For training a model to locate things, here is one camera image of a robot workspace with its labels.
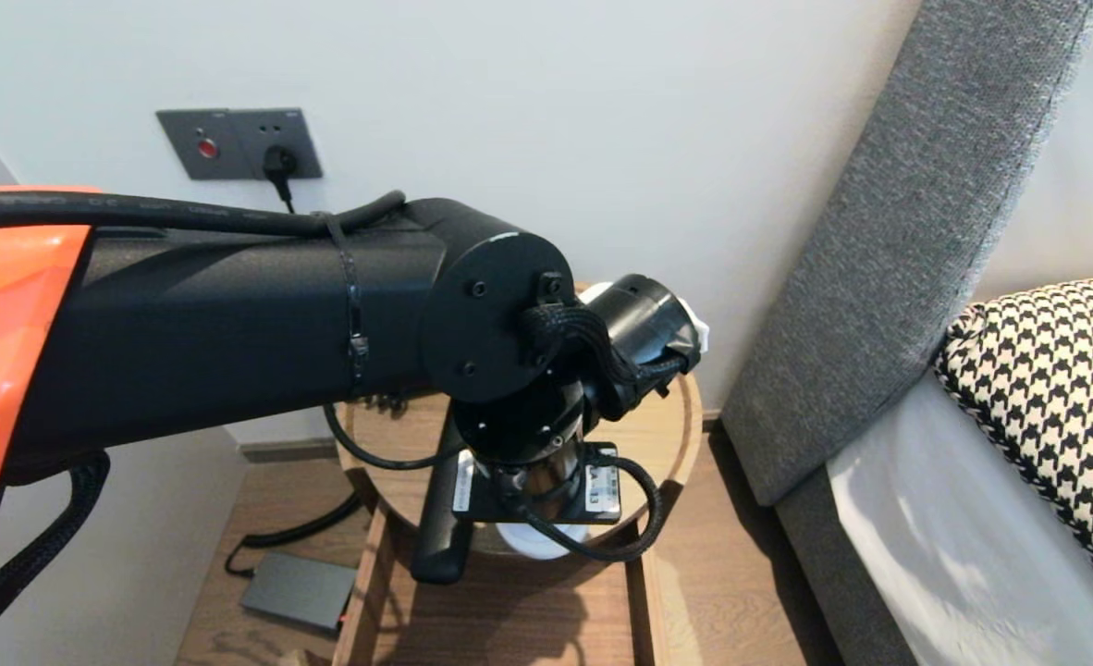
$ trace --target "red button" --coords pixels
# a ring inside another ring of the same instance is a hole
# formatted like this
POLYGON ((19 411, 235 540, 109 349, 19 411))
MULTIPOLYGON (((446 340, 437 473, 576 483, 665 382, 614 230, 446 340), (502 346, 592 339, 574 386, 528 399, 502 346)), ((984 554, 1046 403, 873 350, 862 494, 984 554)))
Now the red button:
POLYGON ((207 160, 212 160, 218 156, 218 143, 213 143, 213 139, 197 141, 197 152, 201 153, 201 156, 207 160))

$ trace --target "round wooden tabletop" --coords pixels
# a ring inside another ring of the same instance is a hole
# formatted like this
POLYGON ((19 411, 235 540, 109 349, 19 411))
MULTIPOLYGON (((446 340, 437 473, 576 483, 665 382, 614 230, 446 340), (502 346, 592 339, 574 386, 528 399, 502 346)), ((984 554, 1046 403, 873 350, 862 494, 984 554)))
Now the round wooden tabletop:
MULTIPOLYGON (((433 455, 439 446, 448 397, 434 395, 408 401, 407 409, 393 413, 378 406, 342 405, 339 417, 348 433, 364 449, 390 459, 416 459, 433 455)), ((663 496, 674 498, 690 478, 694 456, 698 454, 703 430, 703 404, 698 387, 689 375, 678 375, 670 384, 670 396, 656 393, 640 400, 640 406, 619 422, 602 421, 588 435, 592 442, 613 442, 623 458, 638 460, 663 496)), ((364 471, 377 489, 387 509, 411 526, 419 526, 423 499, 432 470, 388 471, 369 467, 339 447, 345 471, 364 471)), ((616 525, 593 525, 588 539, 599 539, 619 530, 645 514, 645 493, 639 486, 622 482, 622 519, 616 525)), ((471 547, 475 551, 509 553, 513 550, 493 525, 477 524, 471 547)))

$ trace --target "baseboard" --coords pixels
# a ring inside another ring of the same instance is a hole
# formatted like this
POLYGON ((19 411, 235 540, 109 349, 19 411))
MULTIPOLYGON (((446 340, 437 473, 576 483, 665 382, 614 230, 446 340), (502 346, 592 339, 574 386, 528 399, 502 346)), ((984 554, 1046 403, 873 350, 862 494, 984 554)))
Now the baseboard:
MULTIPOLYGON (((703 412, 703 431, 712 433, 719 425, 719 410, 703 412)), ((237 451, 247 463, 296 463, 298 459, 337 458, 337 444, 331 437, 292 442, 254 442, 238 444, 237 451)))

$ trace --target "wooden side table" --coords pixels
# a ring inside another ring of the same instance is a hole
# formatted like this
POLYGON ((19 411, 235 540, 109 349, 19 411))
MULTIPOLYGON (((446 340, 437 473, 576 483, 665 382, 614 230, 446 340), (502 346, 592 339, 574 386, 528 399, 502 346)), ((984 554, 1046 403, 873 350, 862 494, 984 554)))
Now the wooden side table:
MULTIPOLYGON (((343 405, 346 431, 366 449, 393 459, 423 458, 439 443, 448 399, 413 399, 402 413, 343 405)), ((702 433, 694 378, 678 376, 670 396, 648 396, 591 441, 616 443, 658 481, 672 506, 690 477, 702 433)), ((668 663, 651 552, 627 564, 578 556, 530 561, 513 554, 495 527, 478 524, 474 552, 457 585, 416 585, 407 566, 423 511, 430 469, 386 471, 344 451, 353 486, 375 513, 357 582, 337 642, 334 666, 357 663, 668 663)), ((622 484, 622 522, 592 526, 589 540, 636 531, 645 496, 622 484)))

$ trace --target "label sticker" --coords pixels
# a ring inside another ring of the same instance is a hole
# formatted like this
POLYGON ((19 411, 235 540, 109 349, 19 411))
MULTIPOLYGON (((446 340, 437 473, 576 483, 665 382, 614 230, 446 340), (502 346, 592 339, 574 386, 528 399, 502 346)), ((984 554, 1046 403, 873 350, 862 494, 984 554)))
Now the label sticker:
POLYGON ((469 449, 460 452, 457 458, 457 492, 453 493, 453 511, 469 511, 471 502, 471 476, 477 460, 469 449))
POLYGON ((615 467, 586 465, 584 470, 585 507, 591 513, 614 513, 620 511, 619 479, 615 467))

